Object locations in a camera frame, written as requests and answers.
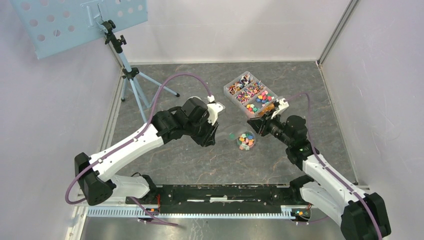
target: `music stand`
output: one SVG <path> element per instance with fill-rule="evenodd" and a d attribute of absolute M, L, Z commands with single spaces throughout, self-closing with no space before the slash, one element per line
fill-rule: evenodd
<path fill-rule="evenodd" d="M 102 24 L 109 23 L 109 20 L 115 26 L 115 31 L 121 31 L 148 20 L 147 0 L 12 0 L 10 3 L 26 28 L 38 59 L 105 36 L 107 39 L 110 33 L 105 32 Z M 123 37 L 120 43 L 126 43 Z M 151 107 L 151 103 L 135 80 L 135 71 L 133 71 L 135 68 L 131 68 L 123 52 L 118 55 L 123 64 L 125 77 L 131 84 L 141 116 L 146 122 L 140 98 L 147 108 Z M 158 86 L 161 85 L 142 72 L 137 74 Z M 122 86 L 122 101 L 125 100 L 126 87 L 127 81 Z M 179 96 L 171 89 L 167 87 L 165 89 Z"/>

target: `perforated metal plate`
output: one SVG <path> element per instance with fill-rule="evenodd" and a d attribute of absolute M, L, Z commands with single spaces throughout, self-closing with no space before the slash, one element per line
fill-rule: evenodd
<path fill-rule="evenodd" d="M 96 20 L 114 32 L 147 21 L 147 0 L 12 0 L 39 59 L 103 38 Z"/>
<path fill-rule="evenodd" d="M 146 205 L 146 208 L 157 208 L 157 205 Z M 158 218 L 176 219 L 295 219 L 290 215 L 291 208 L 282 207 L 281 213 L 160 213 Z M 106 218 L 150 218 L 138 206 L 90 206 L 87 217 Z"/>

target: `tripod leg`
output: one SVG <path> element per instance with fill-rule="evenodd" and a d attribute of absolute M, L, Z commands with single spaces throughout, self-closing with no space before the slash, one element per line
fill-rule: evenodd
<path fill-rule="evenodd" d="M 147 100 L 147 97 L 146 97 L 145 93 L 143 92 L 142 87 L 139 84 L 139 81 L 137 81 L 137 78 L 134 78 L 134 85 L 137 88 L 138 94 L 140 95 L 141 100 L 143 100 L 146 108 L 150 108 L 149 100 Z"/>
<path fill-rule="evenodd" d="M 134 80 L 130 79 L 129 83 L 131 84 L 132 91 L 134 92 L 134 97 L 135 97 L 135 100 L 137 101 L 138 108 L 140 109 L 141 117 L 143 118 L 144 123 L 147 123 L 145 112 L 143 111 L 143 105 L 140 102 L 139 94 L 137 92 L 136 85 L 134 84 Z"/>
<path fill-rule="evenodd" d="M 145 78 L 145 79 L 149 80 L 150 82 L 152 82 L 152 83 L 154 83 L 154 84 L 158 85 L 159 87 L 162 85 L 160 82 L 158 82 L 158 81 L 154 80 L 153 78 L 151 78 L 151 77 L 147 76 L 146 74 L 144 74 L 144 73 L 142 73 L 142 72 L 140 72 L 138 75 L 140 75 L 140 76 L 142 76 L 143 78 Z M 175 91 L 173 91 L 173 90 L 169 89 L 169 88 L 168 88 L 168 87 L 166 87 L 166 86 L 164 86 L 164 87 L 163 87 L 163 89 L 165 89 L 166 91 L 168 91 L 168 92 L 172 93 L 172 94 L 173 94 L 173 95 L 175 95 L 177 98 L 180 96 L 180 94 L 179 94 L 179 93 L 177 93 L 177 92 L 175 92 Z"/>
<path fill-rule="evenodd" d="M 123 84 L 122 84 L 122 91 L 120 93 L 120 100 L 122 102 L 125 102 L 125 91 L 127 90 L 127 80 L 124 79 L 123 80 Z"/>

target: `white plastic bracket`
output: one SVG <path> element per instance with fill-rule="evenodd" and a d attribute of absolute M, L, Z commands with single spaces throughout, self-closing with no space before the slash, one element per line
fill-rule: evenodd
<path fill-rule="evenodd" d="M 357 192 L 361 198 L 365 197 L 365 191 L 353 185 L 344 176 L 342 176 L 334 167 L 328 164 L 323 155 L 318 154 L 325 166 L 321 165 L 318 159 L 311 155 L 307 160 L 303 161 L 303 171 L 321 185 L 334 199 L 337 206 L 343 208 L 349 204 L 349 201 L 357 202 L 358 198 L 351 194 L 337 178 L 335 178 L 327 169 L 334 172 L 342 181 L 347 183 L 354 192 Z"/>
<path fill-rule="evenodd" d="M 334 198 L 316 181 L 308 182 L 300 189 L 302 199 L 311 203 L 327 216 L 329 216 L 337 225 L 342 224 L 342 214 L 344 206 L 339 206 Z"/>
<path fill-rule="evenodd" d="M 131 163 L 136 158 L 150 150 L 164 145 L 162 137 L 156 135 L 158 131 L 152 124 L 148 126 L 146 132 L 142 136 L 137 138 L 137 135 L 145 128 L 145 126 L 146 123 L 136 132 L 116 143 L 115 145 L 90 156 L 91 160 L 89 162 L 90 164 L 93 164 L 93 162 L 102 158 L 104 155 L 108 154 L 114 149 L 117 149 L 122 145 L 126 145 L 107 158 L 103 158 L 102 164 L 97 164 L 93 167 L 93 171 L 98 171 L 99 173 L 98 178 L 103 181 L 108 181 L 112 178 L 113 175 L 116 174 L 116 172 L 118 172 L 127 164 Z"/>
<path fill-rule="evenodd" d="M 225 109 L 225 106 L 220 102 L 209 103 L 207 105 L 207 111 L 209 112 L 209 117 L 207 122 L 214 125 L 218 120 L 218 114 Z"/>
<path fill-rule="evenodd" d="M 209 103 L 212 103 L 213 101 L 215 101 L 214 95 L 207 96 L 207 100 L 209 101 Z"/>
<path fill-rule="evenodd" d="M 110 196 L 111 198 L 131 196 L 141 199 L 150 191 L 148 182 L 142 176 L 113 175 L 110 180 L 116 185 L 116 188 L 113 189 L 112 196 Z"/>
<path fill-rule="evenodd" d="M 275 118 L 279 114 L 282 114 L 284 110 L 286 110 L 289 107 L 289 103 L 286 101 L 285 98 L 281 98 L 277 100 L 276 102 L 278 103 L 278 107 L 272 113 L 271 119 Z"/>
<path fill-rule="evenodd" d="M 105 5 L 105 0 L 94 0 L 82 3 L 81 8 L 83 8 L 87 17 L 85 19 L 88 29 L 93 29 L 100 27 L 104 31 L 105 27 L 101 25 L 103 19 L 107 19 L 108 9 Z"/>

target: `stand clamp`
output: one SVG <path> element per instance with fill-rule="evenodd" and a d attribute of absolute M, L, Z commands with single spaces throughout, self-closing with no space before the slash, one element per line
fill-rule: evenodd
<path fill-rule="evenodd" d="M 112 30 L 115 29 L 117 26 L 112 20 L 104 21 L 101 25 L 103 25 L 107 31 L 104 33 L 106 35 L 106 41 L 104 42 L 104 44 L 106 45 L 111 42 L 116 53 L 121 54 L 124 51 L 121 46 L 127 45 L 127 41 L 125 40 L 124 35 L 121 35 L 120 39 L 115 36 Z"/>
<path fill-rule="evenodd" d="M 135 78 L 140 73 L 139 69 L 136 68 L 136 67 L 131 68 L 131 71 L 127 71 L 124 68 L 124 69 L 122 69 L 122 72 L 123 72 L 122 78 L 128 79 L 128 80 Z"/>

